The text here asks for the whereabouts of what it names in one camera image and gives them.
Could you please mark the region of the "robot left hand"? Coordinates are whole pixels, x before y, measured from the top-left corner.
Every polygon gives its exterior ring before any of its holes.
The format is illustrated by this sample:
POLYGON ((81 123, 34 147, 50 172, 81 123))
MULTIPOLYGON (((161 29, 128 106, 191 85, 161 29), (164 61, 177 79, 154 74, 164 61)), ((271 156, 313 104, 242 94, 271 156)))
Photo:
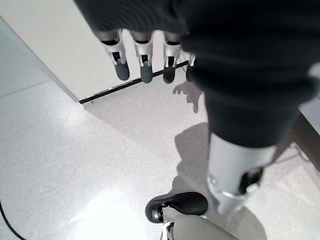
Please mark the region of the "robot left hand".
POLYGON ((217 212, 239 210, 259 188, 264 167, 299 106, 320 82, 317 0, 77 0, 107 47, 114 33, 137 41, 155 30, 191 54, 186 72, 203 92, 209 125, 207 185, 217 212))

